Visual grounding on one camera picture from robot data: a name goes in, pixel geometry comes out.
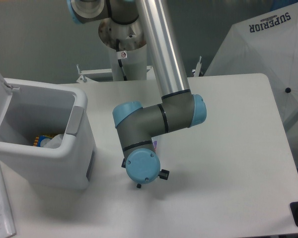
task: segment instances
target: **gray wall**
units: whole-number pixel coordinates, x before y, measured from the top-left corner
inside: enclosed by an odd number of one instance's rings
[[[269,11],[272,0],[168,0],[187,74],[202,55],[203,70],[232,24]],[[0,1],[0,72],[4,77],[72,83],[76,64],[109,68],[99,22],[76,25],[66,0]]]

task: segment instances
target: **plastic container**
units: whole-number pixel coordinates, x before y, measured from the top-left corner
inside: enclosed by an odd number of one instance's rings
[[[0,74],[0,160],[29,182],[86,188],[96,151],[86,108],[77,88]],[[42,134],[64,137],[55,149],[32,146]]]

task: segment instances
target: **silver aluminum tube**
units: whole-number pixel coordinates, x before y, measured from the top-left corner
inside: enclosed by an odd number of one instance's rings
[[[162,96],[190,89],[166,0],[136,0]]]

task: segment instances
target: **white tabletop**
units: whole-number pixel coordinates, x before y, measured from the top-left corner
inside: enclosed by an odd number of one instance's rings
[[[121,168],[112,110],[160,103],[154,80],[75,84],[88,95],[98,148],[85,191],[29,184],[2,170],[20,238],[237,238],[298,233],[289,204],[298,175],[268,79],[262,74],[190,78],[207,120],[158,143],[169,180],[141,189]]]

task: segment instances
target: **light blue joint cap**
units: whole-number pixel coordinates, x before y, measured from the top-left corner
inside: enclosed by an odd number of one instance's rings
[[[207,118],[207,108],[203,98],[199,94],[194,94],[194,113],[190,127],[201,124]]]
[[[75,16],[74,14],[74,11],[73,11],[73,8],[72,8],[72,4],[71,4],[71,0],[67,0],[67,3],[68,3],[68,8],[69,8],[69,11],[70,11],[70,14],[72,16],[72,20],[73,22],[75,22],[76,24],[82,24]]]
[[[118,124],[121,123],[123,119],[140,108],[143,107],[138,101],[123,103],[115,107],[113,110],[115,128],[117,128]]]
[[[128,156],[126,171],[136,183],[149,183],[160,173],[160,160],[155,152],[149,149],[137,149]]]

